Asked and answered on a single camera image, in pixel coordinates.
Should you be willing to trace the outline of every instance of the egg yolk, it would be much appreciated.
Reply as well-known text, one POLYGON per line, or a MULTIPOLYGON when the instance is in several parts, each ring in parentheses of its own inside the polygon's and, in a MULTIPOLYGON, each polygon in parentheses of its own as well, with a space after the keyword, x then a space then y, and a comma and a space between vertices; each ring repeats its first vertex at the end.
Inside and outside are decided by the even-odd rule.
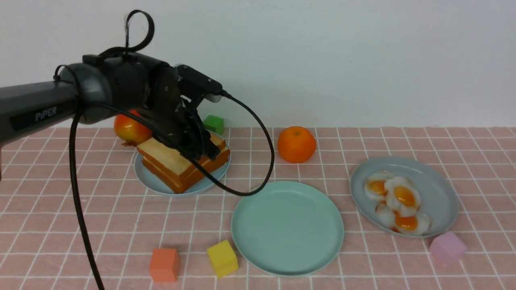
POLYGON ((373 181, 369 183, 369 189, 376 194, 383 196, 385 194, 385 181, 373 181))
POLYGON ((414 194, 404 186, 397 186, 394 188, 394 196, 406 206, 414 206, 416 204, 416 198, 414 194))
POLYGON ((406 231, 414 231, 417 228, 417 218, 415 216, 411 217, 399 217, 396 216, 394 219, 396 225, 406 231))

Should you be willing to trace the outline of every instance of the green cube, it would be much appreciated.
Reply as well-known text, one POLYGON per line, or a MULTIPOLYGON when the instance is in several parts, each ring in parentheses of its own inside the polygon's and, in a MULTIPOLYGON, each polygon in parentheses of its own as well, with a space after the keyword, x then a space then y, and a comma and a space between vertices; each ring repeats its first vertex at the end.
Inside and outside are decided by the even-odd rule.
POLYGON ((204 128, 208 131, 215 132, 219 135, 224 134, 224 119, 216 116, 209 115, 204 119, 204 122, 202 122, 204 125, 204 128))

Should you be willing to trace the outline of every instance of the white wall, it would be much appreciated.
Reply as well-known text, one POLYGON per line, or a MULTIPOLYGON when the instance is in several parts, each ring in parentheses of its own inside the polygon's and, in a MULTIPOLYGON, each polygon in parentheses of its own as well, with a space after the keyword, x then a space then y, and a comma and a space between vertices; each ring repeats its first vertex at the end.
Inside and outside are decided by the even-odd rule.
MULTIPOLYGON (((516 126, 514 0, 14 2, 0 4, 0 86, 123 45, 138 8, 156 23, 143 53, 220 81, 267 126, 516 126)), ((136 16, 132 45, 146 27, 136 16)), ((207 112, 255 126, 228 100, 207 112)))

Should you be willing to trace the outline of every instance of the yellow cube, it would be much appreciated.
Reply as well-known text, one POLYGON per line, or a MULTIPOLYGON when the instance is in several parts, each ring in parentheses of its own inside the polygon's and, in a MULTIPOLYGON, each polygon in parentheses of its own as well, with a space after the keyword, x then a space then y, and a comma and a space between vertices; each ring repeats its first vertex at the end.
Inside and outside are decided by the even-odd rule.
POLYGON ((228 240, 209 247, 208 257, 218 278, 238 270, 238 260, 228 240))

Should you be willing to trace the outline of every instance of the light blue plate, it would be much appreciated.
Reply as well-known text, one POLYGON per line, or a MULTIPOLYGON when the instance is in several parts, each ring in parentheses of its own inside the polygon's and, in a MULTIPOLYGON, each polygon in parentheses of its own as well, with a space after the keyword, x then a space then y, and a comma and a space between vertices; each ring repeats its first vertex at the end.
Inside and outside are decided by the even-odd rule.
MULTIPOLYGON (((209 180, 207 177, 201 179, 198 183, 195 183, 192 187, 187 189, 182 194, 176 194, 168 187, 163 181, 161 181, 157 176, 152 174, 141 162, 143 156, 138 154, 135 158, 134 163, 134 171, 136 173, 136 177, 149 189, 155 191, 159 195, 168 196, 171 198, 183 198, 199 195, 208 189, 212 188, 215 183, 209 180)), ((228 170, 229 164, 231 162, 231 154, 228 157, 228 162, 226 162, 222 167, 212 172, 213 177, 217 180, 221 180, 226 171, 228 170)))
POLYGON ((344 223, 333 202, 298 182, 268 183, 242 198, 231 220, 236 248, 255 267, 276 276, 304 276, 338 255, 344 223))
POLYGON ((351 196, 359 211, 386 232, 398 236, 422 238, 449 230, 459 214, 459 200, 452 185, 437 171, 419 161, 396 156, 371 158, 355 168, 350 179, 351 196), (408 178, 421 195, 421 211, 431 219, 430 230, 423 236, 400 234, 387 228, 375 212, 377 202, 365 196, 364 183, 374 172, 387 170, 408 178))

